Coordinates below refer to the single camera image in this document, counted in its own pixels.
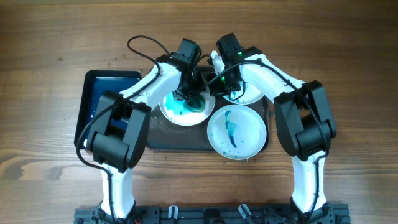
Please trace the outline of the white plate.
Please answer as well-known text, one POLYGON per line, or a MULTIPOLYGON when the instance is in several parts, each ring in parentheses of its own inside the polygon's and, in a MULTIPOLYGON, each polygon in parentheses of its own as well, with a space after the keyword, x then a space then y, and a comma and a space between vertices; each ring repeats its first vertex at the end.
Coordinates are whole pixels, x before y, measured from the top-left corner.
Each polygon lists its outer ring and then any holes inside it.
POLYGON ((206 103, 205 109, 201 113, 194 113, 186 110, 183 107, 186 100, 176 100, 173 93, 168 94, 159 103, 160 110, 169 121, 179 126, 193 126, 199 124, 209 117, 216 103, 216 98, 210 96, 207 92, 201 92, 199 95, 204 97, 206 103))
POLYGON ((250 83, 241 81, 239 84, 241 87, 239 91, 233 91, 223 98, 237 105, 249 105, 259 101, 264 96, 260 90, 250 83))
POLYGON ((245 160, 262 150, 267 141, 267 128, 253 109, 227 105, 211 116, 207 135, 218 154, 232 160, 245 160))

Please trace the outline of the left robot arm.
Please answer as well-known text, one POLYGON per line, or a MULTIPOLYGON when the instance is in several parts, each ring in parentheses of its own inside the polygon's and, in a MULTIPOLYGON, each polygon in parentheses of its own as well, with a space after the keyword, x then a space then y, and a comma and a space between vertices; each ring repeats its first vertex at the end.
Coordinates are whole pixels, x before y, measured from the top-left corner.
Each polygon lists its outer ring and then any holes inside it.
POLYGON ((166 52, 153 60, 150 73, 126 93, 106 91, 101 95, 93 119, 78 138, 76 151, 80 151, 85 141, 87 150, 93 154, 90 166, 102 173, 104 199, 99 207, 102 222, 134 220, 132 170, 146 147, 150 114, 170 93, 189 102, 205 90, 203 84, 191 84, 200 57, 199 45, 183 39, 177 51, 166 52))

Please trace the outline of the green yellow sponge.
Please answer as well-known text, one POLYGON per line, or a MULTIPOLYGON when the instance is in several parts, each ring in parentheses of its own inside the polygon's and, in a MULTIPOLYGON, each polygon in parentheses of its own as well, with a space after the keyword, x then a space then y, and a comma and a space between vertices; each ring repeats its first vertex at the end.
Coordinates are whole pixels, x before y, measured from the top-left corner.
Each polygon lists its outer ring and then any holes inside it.
POLYGON ((194 113, 201 113, 205 109, 205 99, 201 95, 191 97, 188 101, 185 101, 183 107, 194 113))

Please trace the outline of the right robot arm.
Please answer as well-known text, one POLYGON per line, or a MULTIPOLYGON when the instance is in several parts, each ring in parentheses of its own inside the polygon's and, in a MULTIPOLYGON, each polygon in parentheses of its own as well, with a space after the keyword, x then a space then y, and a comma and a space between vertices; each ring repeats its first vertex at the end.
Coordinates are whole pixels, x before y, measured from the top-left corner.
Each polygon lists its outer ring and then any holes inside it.
POLYGON ((304 222, 314 222, 326 202, 323 168, 336 136, 323 85, 291 77, 257 47, 244 48, 234 33, 222 36, 216 48, 211 55, 215 77, 207 83, 210 94, 226 96, 239 90, 240 82, 246 82, 274 104, 277 136, 293 162, 292 203, 304 222))

